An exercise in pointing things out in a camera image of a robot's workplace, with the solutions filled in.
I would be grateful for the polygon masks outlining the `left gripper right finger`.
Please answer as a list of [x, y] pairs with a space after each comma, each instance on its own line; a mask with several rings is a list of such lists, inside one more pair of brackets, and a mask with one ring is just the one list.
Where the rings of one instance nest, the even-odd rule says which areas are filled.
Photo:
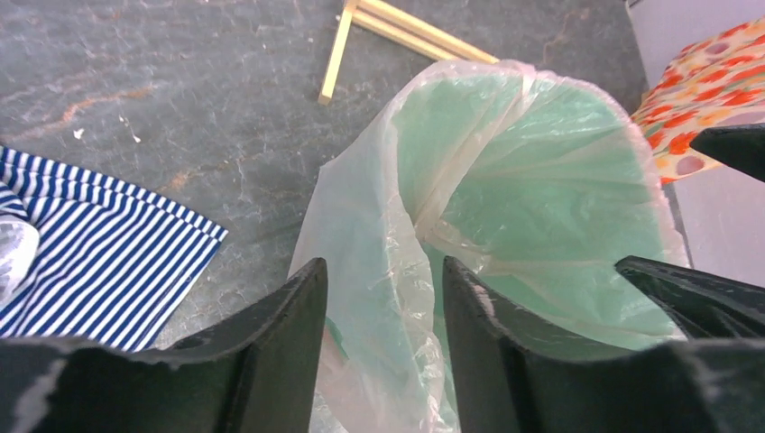
[[555, 325], [458, 259], [442, 273], [465, 432], [761, 432], [764, 337], [689, 338], [638, 351]]

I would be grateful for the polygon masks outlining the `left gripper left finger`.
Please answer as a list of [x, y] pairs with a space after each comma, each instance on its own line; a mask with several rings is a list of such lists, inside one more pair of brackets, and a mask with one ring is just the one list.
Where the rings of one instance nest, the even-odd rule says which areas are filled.
[[4, 432], [306, 432], [327, 265], [173, 346], [128, 353], [80, 337], [1, 342]]

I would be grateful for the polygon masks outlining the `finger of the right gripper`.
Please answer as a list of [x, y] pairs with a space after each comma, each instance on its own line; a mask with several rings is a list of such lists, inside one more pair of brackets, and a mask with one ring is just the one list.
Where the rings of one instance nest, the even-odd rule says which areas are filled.
[[707, 128], [691, 141], [690, 148], [764, 181], [764, 123]]
[[762, 287], [637, 256], [614, 269], [689, 338], [764, 337]]

